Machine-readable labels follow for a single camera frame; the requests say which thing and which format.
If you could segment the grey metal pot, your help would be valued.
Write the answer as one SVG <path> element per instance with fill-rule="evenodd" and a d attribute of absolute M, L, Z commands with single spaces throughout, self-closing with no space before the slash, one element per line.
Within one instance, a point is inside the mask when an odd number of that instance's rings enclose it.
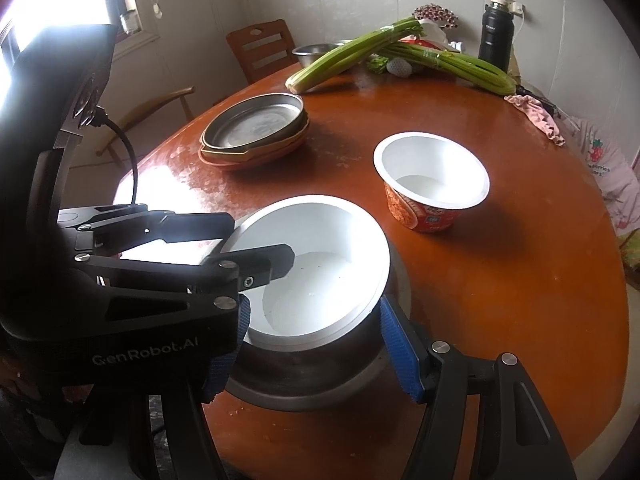
<path fill-rule="evenodd" d="M 267 410 L 320 410 L 366 388 L 389 362 L 376 306 L 349 333 L 319 348 L 277 352 L 242 344 L 226 391 Z"/>

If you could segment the large white noodle bowl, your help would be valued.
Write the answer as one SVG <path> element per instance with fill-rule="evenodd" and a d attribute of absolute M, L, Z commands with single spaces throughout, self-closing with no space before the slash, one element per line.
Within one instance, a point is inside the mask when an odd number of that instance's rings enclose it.
<path fill-rule="evenodd" d="M 375 218 L 329 195 L 280 200 L 238 224 L 220 251 L 285 244 L 294 252 L 283 278 L 248 290 L 244 341 L 275 352 L 317 349 L 357 327 L 390 276 L 390 245 Z"/>

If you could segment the shallow stainless steel pan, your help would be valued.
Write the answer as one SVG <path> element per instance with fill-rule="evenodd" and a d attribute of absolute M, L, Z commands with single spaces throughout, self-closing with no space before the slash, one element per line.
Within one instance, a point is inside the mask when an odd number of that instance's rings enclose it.
<path fill-rule="evenodd" d="M 245 151 L 292 136 L 307 120 L 299 96 L 260 94 L 218 114 L 201 134 L 201 144 L 210 150 Z"/>

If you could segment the small white bowl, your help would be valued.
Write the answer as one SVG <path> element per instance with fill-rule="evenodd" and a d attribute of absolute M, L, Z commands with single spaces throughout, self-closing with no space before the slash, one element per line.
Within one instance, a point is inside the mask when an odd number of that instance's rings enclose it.
<path fill-rule="evenodd" d="M 463 211 L 483 203 L 490 179 L 463 145 L 427 132 L 395 133 L 373 152 L 390 214 L 420 233 L 448 229 Z"/>

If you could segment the pink animal-shaped plate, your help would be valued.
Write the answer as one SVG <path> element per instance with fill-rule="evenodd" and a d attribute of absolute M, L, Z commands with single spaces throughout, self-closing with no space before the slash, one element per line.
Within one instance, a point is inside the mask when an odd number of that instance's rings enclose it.
<path fill-rule="evenodd" d="M 289 144 L 280 144 L 271 151 L 259 151 L 258 148 L 240 154 L 216 154 L 213 151 L 201 148 L 198 151 L 198 158 L 204 164 L 217 168 L 221 171 L 240 171 L 255 168 L 273 162 L 297 150 L 306 142 L 302 136 Z"/>

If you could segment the curved-back dark seat chair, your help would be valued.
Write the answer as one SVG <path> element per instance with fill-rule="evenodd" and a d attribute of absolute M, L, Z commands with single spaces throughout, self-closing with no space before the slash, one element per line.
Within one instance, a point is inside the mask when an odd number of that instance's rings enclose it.
<path fill-rule="evenodd" d="M 186 98 L 194 92 L 195 88 L 191 86 L 165 93 L 162 96 L 156 96 L 155 98 L 149 99 L 130 110 L 130 112 L 128 112 L 120 122 L 117 123 L 117 125 L 122 129 L 123 133 L 127 133 L 172 102 L 179 102 L 184 118 L 186 118 L 186 122 L 192 122 L 194 114 Z M 118 168 L 122 169 L 124 168 L 122 159 L 114 148 L 114 143 L 117 140 L 118 135 L 112 132 L 110 136 L 103 139 L 94 154 L 96 154 L 96 157 L 102 157 L 104 154 L 109 154 L 112 162 L 114 162 Z"/>

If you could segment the brown wooden slat chair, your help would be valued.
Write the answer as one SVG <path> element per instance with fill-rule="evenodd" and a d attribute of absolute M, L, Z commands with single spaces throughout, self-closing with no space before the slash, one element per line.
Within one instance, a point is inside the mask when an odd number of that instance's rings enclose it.
<path fill-rule="evenodd" d="M 297 62 L 293 37 L 282 18 L 234 30 L 226 40 L 249 84 Z"/>

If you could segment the stainless steel mixing bowl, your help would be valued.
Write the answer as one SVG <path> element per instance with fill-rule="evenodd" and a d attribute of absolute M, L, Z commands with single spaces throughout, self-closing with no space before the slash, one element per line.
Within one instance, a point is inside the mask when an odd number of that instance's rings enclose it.
<path fill-rule="evenodd" d="M 292 53 L 297 58 L 300 66 L 306 68 L 339 46 L 340 44 L 337 42 L 332 42 L 332 44 L 308 44 L 308 46 L 294 48 Z"/>

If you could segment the front celery bunch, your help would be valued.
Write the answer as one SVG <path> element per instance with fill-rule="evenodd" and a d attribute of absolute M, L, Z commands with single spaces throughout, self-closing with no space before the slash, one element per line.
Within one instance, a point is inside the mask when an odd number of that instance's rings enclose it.
<path fill-rule="evenodd" d="M 303 94 L 318 84 L 346 72 L 369 55 L 390 46 L 395 41 L 420 32 L 422 25 L 413 16 L 367 32 L 332 49 L 317 61 L 289 76 L 285 81 L 285 88 L 291 93 Z"/>

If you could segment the celery bunch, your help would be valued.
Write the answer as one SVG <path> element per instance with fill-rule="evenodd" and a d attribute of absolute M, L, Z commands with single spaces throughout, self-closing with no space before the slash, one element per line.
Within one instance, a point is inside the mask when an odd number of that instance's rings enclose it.
<path fill-rule="evenodd" d="M 501 68 L 462 52 L 397 41 L 378 50 L 376 54 L 383 58 L 403 58 L 412 65 L 454 75 L 497 96 L 512 96 L 516 93 L 516 82 Z"/>
<path fill-rule="evenodd" d="M 318 84 L 346 72 L 369 55 L 390 46 L 395 41 L 420 32 L 422 25 L 413 16 L 367 32 L 332 49 L 317 61 L 289 76 L 285 81 L 285 88 L 291 93 L 303 94 Z"/>

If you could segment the pink strawberry child garment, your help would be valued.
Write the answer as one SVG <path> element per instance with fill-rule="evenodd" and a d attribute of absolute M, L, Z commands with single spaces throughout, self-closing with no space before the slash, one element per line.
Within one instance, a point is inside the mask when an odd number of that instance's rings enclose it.
<path fill-rule="evenodd" d="M 567 116 L 566 130 L 597 183 L 617 236 L 639 229 L 639 181 L 620 148 L 588 120 Z"/>

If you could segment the pink patterned cloth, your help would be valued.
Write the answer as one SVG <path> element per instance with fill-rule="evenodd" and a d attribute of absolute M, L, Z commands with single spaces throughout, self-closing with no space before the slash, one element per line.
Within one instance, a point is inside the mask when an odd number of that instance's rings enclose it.
<path fill-rule="evenodd" d="M 533 96 L 519 96 L 518 94 L 505 96 L 503 99 L 514 106 L 519 112 L 523 113 L 529 122 L 541 131 L 554 145 L 563 146 L 565 144 L 565 139 L 560 133 L 560 128 L 539 100 Z"/>

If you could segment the white foam fruit net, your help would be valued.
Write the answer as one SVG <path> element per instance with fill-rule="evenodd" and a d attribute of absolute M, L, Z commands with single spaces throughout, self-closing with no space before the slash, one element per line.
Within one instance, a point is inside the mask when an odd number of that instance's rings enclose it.
<path fill-rule="evenodd" d="M 411 64 L 403 58 L 390 58 L 386 70 L 398 78 L 408 78 L 413 73 Z"/>

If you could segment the black thermos flask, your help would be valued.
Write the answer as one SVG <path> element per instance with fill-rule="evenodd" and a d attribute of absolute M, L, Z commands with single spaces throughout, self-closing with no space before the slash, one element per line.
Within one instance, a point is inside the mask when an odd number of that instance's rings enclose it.
<path fill-rule="evenodd" d="M 478 57 L 508 71 L 514 35 L 510 0 L 490 0 L 483 13 Z"/>

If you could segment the wall power outlet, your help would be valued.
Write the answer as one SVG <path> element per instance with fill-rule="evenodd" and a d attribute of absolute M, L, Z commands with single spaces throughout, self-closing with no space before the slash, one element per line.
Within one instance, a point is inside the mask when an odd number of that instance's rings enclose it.
<path fill-rule="evenodd" d="M 511 1 L 508 5 L 509 12 L 514 16 L 522 18 L 525 14 L 525 6 L 523 3 Z"/>

